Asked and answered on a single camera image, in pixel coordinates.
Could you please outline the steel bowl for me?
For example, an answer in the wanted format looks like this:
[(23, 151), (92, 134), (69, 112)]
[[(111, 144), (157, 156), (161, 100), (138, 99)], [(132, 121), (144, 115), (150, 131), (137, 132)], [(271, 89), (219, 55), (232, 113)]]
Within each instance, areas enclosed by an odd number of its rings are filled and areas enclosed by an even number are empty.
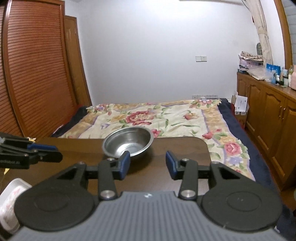
[(146, 153), (152, 145), (154, 134), (148, 128), (132, 126), (122, 128), (109, 134), (102, 143), (102, 150), (108, 157), (119, 158), (129, 151), (132, 158)]

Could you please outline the floral tray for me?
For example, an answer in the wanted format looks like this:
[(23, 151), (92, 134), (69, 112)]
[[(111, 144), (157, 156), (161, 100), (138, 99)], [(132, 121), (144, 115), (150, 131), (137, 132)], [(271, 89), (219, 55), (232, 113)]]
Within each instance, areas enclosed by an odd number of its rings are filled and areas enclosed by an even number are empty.
[(20, 228), (14, 212), (16, 199), (31, 187), (21, 178), (15, 178), (1, 193), (1, 226), (12, 235)]

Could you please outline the yellow plush toy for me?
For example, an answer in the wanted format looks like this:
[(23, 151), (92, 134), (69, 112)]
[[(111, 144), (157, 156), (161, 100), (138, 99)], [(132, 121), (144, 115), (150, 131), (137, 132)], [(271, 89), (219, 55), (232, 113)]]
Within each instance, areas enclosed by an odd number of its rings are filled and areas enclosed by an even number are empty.
[(15, 136), (1, 137), (1, 171), (4, 174), (10, 169), (28, 169), (36, 152), (27, 146), (35, 143), (30, 138)]

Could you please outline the floral bedspread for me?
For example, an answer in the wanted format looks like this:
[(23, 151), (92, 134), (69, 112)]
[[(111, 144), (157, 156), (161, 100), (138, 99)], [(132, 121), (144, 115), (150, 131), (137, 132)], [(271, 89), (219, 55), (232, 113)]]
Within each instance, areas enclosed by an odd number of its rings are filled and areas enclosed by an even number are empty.
[(230, 130), (219, 110), (221, 107), (220, 99), (99, 104), (87, 107), (86, 116), (61, 137), (105, 138), (131, 126), (148, 128), (156, 138), (196, 137), (207, 144), (212, 161), (254, 179), (248, 148)]

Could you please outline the wooden louvered wardrobe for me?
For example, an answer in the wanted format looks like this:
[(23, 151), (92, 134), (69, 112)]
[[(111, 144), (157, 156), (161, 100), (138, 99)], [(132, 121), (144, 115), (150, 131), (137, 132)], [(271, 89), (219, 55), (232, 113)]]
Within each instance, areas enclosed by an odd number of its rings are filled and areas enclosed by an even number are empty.
[(64, 1), (1, 1), (1, 131), (43, 138), (83, 104), (66, 48)]

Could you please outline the white paper box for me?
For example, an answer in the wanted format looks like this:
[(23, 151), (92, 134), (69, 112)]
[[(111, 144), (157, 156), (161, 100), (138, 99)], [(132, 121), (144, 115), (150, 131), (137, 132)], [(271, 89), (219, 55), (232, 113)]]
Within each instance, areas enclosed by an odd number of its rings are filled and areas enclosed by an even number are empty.
[(235, 94), (231, 98), (231, 104), (235, 115), (247, 115), (249, 110), (248, 97)]

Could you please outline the wooden sideboard cabinet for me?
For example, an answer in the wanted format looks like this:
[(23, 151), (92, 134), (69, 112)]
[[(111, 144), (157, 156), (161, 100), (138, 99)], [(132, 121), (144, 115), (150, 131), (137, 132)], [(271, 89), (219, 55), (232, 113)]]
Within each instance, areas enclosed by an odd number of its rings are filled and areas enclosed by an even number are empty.
[(246, 127), (272, 164), (279, 188), (295, 182), (295, 90), (237, 73), (237, 92), (249, 104)]

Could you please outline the dark blue blanket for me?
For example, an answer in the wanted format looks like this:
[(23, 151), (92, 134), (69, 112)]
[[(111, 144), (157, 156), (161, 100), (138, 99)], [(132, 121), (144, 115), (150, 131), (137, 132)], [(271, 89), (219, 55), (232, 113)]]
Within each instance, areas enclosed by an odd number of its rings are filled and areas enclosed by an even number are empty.
[[(253, 174), (255, 181), (266, 188), (279, 192), (267, 163), (232, 113), (231, 103), (225, 98), (221, 99), (221, 101), (222, 103), (218, 105), (218, 108), (230, 132), (236, 138), (240, 139), (243, 145), (248, 148), (250, 160), (247, 167)], [(292, 211), (286, 205), (283, 205), (282, 214), (277, 222), (276, 228), (286, 239), (295, 240), (295, 218), (293, 217)]]

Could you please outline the stack of folded cloths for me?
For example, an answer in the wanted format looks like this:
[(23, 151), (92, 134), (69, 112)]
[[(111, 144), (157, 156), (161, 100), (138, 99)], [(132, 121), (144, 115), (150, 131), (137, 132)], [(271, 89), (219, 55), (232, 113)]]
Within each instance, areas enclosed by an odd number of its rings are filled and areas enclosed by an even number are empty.
[(250, 69), (263, 66), (263, 56), (242, 51), (239, 55), (238, 71), (247, 72)]

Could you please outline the blue box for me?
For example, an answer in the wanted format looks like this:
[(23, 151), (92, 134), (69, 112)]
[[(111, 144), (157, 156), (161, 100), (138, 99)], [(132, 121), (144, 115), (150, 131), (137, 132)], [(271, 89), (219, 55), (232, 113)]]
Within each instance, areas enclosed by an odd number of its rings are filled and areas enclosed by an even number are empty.
[(271, 79), (276, 78), (277, 75), (280, 75), (281, 67), (272, 64), (266, 64), (266, 69), (271, 73)]

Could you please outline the pink thermos jug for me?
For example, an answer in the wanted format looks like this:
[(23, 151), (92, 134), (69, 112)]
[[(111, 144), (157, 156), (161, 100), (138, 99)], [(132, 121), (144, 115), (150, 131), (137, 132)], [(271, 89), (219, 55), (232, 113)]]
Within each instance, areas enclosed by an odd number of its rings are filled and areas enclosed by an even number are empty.
[(296, 90), (296, 65), (293, 66), (293, 72), (291, 74), (291, 80), (290, 80), (290, 87), (293, 90)]

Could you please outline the beige curtain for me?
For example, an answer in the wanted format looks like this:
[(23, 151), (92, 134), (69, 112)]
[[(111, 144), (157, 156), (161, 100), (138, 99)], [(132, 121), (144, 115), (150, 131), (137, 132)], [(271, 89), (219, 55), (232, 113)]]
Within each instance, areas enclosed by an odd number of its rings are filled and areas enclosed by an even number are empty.
[(267, 32), (267, 24), (260, 0), (246, 0), (242, 1), (242, 3), (250, 11), (255, 27), (257, 29), (257, 34), (262, 49), (263, 63), (265, 65), (273, 64), (271, 46)]

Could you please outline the wall power strip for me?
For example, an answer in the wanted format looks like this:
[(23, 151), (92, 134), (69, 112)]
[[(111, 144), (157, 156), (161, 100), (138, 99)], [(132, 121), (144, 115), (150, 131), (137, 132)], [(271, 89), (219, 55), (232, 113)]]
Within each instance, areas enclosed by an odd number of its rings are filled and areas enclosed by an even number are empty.
[(218, 99), (218, 95), (215, 94), (200, 94), (200, 95), (192, 95), (192, 99)]

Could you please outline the wall switch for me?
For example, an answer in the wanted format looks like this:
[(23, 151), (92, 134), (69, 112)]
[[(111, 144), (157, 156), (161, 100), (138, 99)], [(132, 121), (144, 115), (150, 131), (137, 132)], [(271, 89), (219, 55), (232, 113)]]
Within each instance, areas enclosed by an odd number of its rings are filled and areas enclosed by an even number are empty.
[(196, 62), (207, 62), (207, 56), (195, 56)]

